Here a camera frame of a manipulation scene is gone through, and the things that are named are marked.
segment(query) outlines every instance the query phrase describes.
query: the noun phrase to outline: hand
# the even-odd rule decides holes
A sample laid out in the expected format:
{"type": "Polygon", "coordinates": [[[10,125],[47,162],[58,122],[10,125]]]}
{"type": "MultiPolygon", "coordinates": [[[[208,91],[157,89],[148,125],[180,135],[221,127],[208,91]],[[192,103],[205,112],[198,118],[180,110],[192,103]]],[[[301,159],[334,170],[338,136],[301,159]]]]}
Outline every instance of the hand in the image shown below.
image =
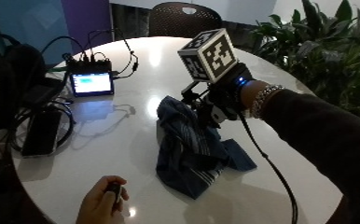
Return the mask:
{"type": "MultiPolygon", "coordinates": [[[[105,192],[107,186],[112,182],[124,185],[127,180],[116,175],[104,176],[100,179],[83,200],[78,224],[112,224],[116,211],[123,212],[124,201],[121,200],[115,205],[116,193],[112,191],[105,192]]],[[[129,199],[125,188],[123,188],[123,198],[127,201],[129,199]]]]}

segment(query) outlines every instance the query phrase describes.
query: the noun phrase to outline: black chair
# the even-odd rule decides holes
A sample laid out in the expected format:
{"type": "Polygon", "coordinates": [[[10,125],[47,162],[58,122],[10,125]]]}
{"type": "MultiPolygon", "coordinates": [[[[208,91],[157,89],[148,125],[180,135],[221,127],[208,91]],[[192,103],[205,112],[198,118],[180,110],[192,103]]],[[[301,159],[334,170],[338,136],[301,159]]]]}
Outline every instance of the black chair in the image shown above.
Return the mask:
{"type": "Polygon", "coordinates": [[[194,38],[202,31],[220,29],[221,23],[220,14],[209,7],[180,2],[161,3],[151,12],[149,36],[194,38]]]}

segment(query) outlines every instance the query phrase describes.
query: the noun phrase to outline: metal bracelet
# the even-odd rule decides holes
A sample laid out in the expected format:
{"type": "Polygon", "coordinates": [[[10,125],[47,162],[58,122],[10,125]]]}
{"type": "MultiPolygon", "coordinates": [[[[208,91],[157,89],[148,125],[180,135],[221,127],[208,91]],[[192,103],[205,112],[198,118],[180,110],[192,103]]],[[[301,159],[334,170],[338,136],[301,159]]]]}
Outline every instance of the metal bracelet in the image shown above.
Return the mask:
{"type": "Polygon", "coordinates": [[[253,116],[256,119],[262,119],[261,109],[265,104],[265,100],[266,100],[268,96],[274,91],[283,90],[283,89],[285,89],[285,87],[282,85],[268,85],[265,90],[257,94],[257,98],[254,100],[254,105],[253,105],[253,116]]]}

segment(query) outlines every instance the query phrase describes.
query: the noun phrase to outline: cable plug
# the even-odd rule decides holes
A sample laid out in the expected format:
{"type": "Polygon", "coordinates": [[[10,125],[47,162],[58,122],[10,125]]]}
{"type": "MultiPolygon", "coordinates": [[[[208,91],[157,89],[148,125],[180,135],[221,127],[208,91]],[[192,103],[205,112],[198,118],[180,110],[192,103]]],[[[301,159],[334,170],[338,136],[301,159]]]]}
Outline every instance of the cable plug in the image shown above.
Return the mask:
{"type": "Polygon", "coordinates": [[[139,63],[133,63],[133,67],[132,70],[136,72],[139,70],[140,64],[139,63]]]}
{"type": "Polygon", "coordinates": [[[84,61],[84,63],[90,63],[90,58],[87,55],[84,55],[83,61],[84,61]]]}
{"type": "Polygon", "coordinates": [[[117,76],[119,76],[119,74],[120,74],[120,72],[119,72],[119,71],[111,71],[111,75],[112,75],[113,77],[117,77],[117,76]]]}
{"type": "Polygon", "coordinates": [[[91,55],[91,62],[96,63],[95,54],[91,55]]]}

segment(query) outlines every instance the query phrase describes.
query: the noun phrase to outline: screen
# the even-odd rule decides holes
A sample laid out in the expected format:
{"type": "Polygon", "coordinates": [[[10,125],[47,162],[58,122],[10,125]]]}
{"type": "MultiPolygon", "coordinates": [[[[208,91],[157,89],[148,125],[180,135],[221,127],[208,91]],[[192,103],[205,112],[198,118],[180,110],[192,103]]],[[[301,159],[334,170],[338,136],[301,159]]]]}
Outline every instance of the screen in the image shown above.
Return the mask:
{"type": "Polygon", "coordinates": [[[111,78],[108,73],[72,75],[74,88],[78,93],[93,91],[111,91],[111,78]]]}

